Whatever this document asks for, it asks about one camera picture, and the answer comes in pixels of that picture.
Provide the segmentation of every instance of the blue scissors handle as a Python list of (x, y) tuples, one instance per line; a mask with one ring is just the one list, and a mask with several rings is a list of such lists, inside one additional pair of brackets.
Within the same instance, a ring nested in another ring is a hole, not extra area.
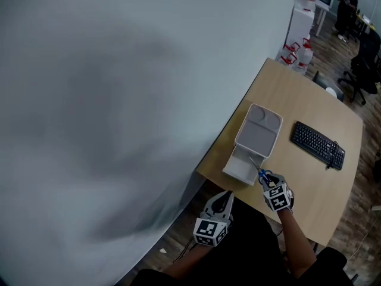
[(267, 174), (272, 174), (273, 172), (271, 170), (261, 170), (261, 172), (258, 173), (258, 181), (260, 182), (261, 185), (262, 184), (262, 180), (267, 184), (269, 185), (271, 180), (269, 180), (269, 178), (267, 177)]

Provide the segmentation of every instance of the scissors blade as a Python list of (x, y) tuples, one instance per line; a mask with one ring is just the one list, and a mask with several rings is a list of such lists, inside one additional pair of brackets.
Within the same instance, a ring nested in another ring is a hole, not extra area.
[(258, 164), (255, 163), (255, 161), (250, 156), (249, 159), (252, 162), (252, 164), (254, 164), (254, 166), (257, 168), (258, 173), (262, 172), (261, 168), (258, 166)]

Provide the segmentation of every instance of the black sleeve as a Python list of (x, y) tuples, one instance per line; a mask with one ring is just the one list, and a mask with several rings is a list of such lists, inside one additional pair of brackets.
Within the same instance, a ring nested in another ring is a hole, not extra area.
[(353, 286), (343, 271), (346, 258), (332, 248), (325, 248), (316, 262), (298, 279), (298, 285), (340, 285)]
[(165, 273), (152, 269), (143, 269), (138, 272), (130, 286), (147, 285), (179, 286), (180, 282)]

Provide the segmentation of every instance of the person's right arm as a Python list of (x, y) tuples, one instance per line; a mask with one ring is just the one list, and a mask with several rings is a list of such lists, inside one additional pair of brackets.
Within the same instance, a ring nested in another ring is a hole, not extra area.
[(299, 278), (316, 261), (316, 255), (289, 209), (277, 212), (283, 226), (291, 273)]

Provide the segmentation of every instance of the wooden floor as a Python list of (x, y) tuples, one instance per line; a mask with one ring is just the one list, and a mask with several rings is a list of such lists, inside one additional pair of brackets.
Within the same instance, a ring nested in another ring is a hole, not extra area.
[[(311, 37), (314, 57), (306, 75), (308, 78), (312, 78), (318, 70), (327, 79), (336, 82), (345, 70), (349, 70), (351, 58), (358, 52), (359, 44), (355, 43), (353, 38), (345, 43), (334, 35), (330, 28), (334, 22), (335, 18), (327, 14), (320, 37)], [(381, 95), (369, 95), (365, 92), (367, 104), (361, 106), (360, 96), (353, 103), (349, 102), (352, 89), (348, 85), (341, 83), (339, 87), (345, 93), (344, 103), (364, 120), (360, 160), (352, 192), (341, 221), (328, 245), (348, 258), (358, 248), (376, 218), (377, 212), (372, 212), (371, 206), (381, 205), (381, 187), (374, 183), (372, 176), (376, 153), (381, 143)], [(118, 286), (129, 285), (140, 269), (152, 268), (160, 271), (172, 264), (192, 236), (195, 219), (206, 201), (219, 191), (221, 191), (219, 187), (207, 181), (162, 239), (118, 283)], [(273, 231), (278, 232), (280, 225), (271, 219), (269, 221)], [(283, 236), (280, 235), (278, 239), (281, 250), (284, 250)], [(159, 251), (161, 248), (164, 248), (167, 253), (161, 253)], [(345, 272), (349, 277), (355, 273), (359, 274), (355, 285), (370, 285), (381, 272), (381, 215), (359, 251), (347, 263)]]

